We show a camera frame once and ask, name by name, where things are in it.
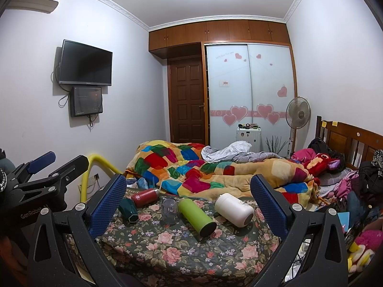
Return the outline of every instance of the white suitcase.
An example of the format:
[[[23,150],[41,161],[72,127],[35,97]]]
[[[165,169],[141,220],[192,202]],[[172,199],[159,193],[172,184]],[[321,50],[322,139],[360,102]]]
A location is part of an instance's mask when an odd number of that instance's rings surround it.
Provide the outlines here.
[[[237,128],[237,141],[244,140],[251,143],[250,152],[260,152],[261,128]]]

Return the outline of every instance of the television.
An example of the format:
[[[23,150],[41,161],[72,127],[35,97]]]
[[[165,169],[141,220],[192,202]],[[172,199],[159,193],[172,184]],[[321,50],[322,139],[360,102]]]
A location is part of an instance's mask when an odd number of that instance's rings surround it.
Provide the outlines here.
[[[112,85],[112,52],[64,40],[60,62],[60,84]]]

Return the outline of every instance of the tv screen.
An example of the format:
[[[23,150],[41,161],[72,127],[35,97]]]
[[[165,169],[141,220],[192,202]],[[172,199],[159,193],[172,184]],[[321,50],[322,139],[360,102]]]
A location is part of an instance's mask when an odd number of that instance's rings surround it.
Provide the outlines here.
[[[112,85],[112,52],[64,40],[60,84]]]

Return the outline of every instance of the wooden headboard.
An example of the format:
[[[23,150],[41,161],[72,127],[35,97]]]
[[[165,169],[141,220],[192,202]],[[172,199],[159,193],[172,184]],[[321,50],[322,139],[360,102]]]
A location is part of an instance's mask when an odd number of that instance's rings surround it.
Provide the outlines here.
[[[372,161],[375,150],[383,149],[383,136],[368,130],[316,117],[315,137],[320,137],[331,150],[344,154],[346,167],[356,170],[364,161]]]

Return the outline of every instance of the white thermos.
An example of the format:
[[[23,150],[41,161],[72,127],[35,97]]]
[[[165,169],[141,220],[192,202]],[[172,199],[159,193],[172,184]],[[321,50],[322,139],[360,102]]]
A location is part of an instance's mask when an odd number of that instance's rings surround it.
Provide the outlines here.
[[[229,193],[224,193],[217,198],[214,209],[239,228],[248,225],[254,216],[253,207]]]

